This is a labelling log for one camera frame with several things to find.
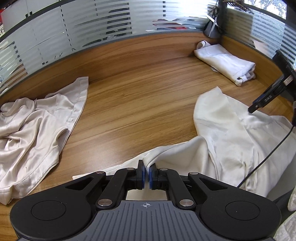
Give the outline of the folded white shirt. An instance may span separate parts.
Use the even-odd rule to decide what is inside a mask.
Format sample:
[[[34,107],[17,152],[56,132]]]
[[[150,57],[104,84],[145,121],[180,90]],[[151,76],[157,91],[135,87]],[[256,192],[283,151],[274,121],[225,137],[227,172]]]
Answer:
[[[212,45],[207,41],[201,41],[197,44],[194,54],[237,86],[256,78],[254,62],[236,57],[220,44]]]

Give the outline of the beige garment pile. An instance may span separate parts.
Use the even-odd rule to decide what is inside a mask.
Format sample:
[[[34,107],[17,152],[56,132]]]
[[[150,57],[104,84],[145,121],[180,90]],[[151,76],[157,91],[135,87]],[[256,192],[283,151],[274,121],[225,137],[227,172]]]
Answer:
[[[1,106],[1,204],[31,193],[59,162],[82,114],[89,78],[46,95]]]

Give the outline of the dark grey desk object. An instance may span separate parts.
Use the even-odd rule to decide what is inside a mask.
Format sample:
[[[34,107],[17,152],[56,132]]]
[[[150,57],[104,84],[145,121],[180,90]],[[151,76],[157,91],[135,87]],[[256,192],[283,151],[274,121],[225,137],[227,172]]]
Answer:
[[[203,29],[203,33],[211,39],[219,39],[222,34],[223,30],[218,25],[218,18],[215,18],[213,21],[209,20],[208,23],[205,25]]]

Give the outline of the cream satin shirt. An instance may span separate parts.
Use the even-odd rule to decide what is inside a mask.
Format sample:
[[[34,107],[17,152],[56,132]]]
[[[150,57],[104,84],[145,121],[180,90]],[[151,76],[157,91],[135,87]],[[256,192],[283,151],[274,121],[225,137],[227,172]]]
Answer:
[[[142,160],[145,168],[156,164],[180,175],[198,172],[267,196],[295,157],[295,134],[284,116],[249,113],[218,87],[198,97],[193,121],[197,136],[191,140],[156,147],[105,173],[135,168]]]

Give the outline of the frosted glass desk partition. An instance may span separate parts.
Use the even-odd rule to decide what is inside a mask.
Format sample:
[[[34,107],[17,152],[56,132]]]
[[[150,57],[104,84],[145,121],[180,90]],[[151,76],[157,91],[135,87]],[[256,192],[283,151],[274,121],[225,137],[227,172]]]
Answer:
[[[116,39],[223,32],[295,64],[295,11],[287,1],[1,1],[1,93],[68,55]]]

